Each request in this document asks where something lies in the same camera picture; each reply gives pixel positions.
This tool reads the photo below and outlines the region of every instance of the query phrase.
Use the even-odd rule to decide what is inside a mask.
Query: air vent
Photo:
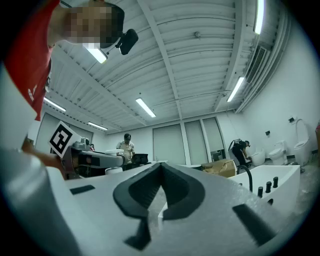
[[[267,49],[258,45],[251,66],[249,67],[248,73],[245,77],[247,83],[251,84],[255,78],[257,78],[257,74],[260,74],[267,52]]]

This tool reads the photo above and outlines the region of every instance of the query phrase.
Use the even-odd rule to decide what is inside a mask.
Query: person bending over
[[[232,153],[238,159],[241,166],[249,167],[250,165],[246,163],[246,160],[249,160],[250,157],[248,157],[246,152],[246,147],[250,147],[249,141],[242,141],[240,140],[238,143],[235,143],[232,148]]]
[[[51,54],[58,41],[72,44],[113,44],[122,35],[125,13],[118,6],[90,0],[82,6],[63,8],[59,0],[47,0],[24,24],[4,60],[10,75],[24,99],[40,113],[51,66]],[[36,151],[25,140],[25,153],[38,157],[46,166],[58,168],[65,177],[60,158]]]

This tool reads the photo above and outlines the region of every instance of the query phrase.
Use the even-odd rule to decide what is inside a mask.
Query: cardboard box
[[[209,174],[215,174],[226,178],[235,176],[235,164],[233,160],[222,159],[219,161],[203,163],[201,164],[204,172]]]

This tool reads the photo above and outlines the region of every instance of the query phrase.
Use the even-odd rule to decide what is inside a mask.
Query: white bathtub
[[[273,199],[272,206],[284,216],[293,212],[300,185],[300,165],[261,165],[250,170],[252,175],[252,193],[258,195],[258,187],[263,187],[261,200],[268,202]],[[274,177],[278,177],[278,187],[273,188]],[[242,183],[249,189],[247,172],[241,173],[230,180]],[[271,192],[266,193],[266,183],[271,182]]]

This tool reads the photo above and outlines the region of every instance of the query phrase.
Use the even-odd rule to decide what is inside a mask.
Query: white ceiling panel
[[[65,2],[76,6],[85,0]],[[124,32],[134,29],[139,40],[127,55],[121,55],[116,48],[104,49],[108,59],[103,64],[81,45],[58,43],[56,47],[62,52],[57,54],[54,50],[52,54],[50,89],[52,98],[71,108],[67,109],[71,116],[68,118],[82,124],[94,119],[113,126],[111,131],[119,131],[176,120],[180,118],[179,111],[181,118],[211,113],[220,101],[216,111],[234,109],[241,104],[248,84],[240,88],[230,103],[219,92],[226,87],[224,82],[230,67],[236,72],[229,81],[230,88],[234,88],[238,77],[248,69],[257,41],[253,31],[256,0],[243,1],[242,48],[235,45],[236,21],[239,20],[235,0],[109,2],[125,11]],[[259,44],[270,50],[277,36],[281,8],[275,0],[265,2],[265,17],[258,39]],[[148,19],[141,4],[147,7]],[[156,39],[155,33],[160,33],[160,38]],[[232,53],[236,47],[240,55],[233,67]],[[70,60],[82,70],[70,65]],[[156,114],[155,118],[136,103],[137,98],[145,101]]]

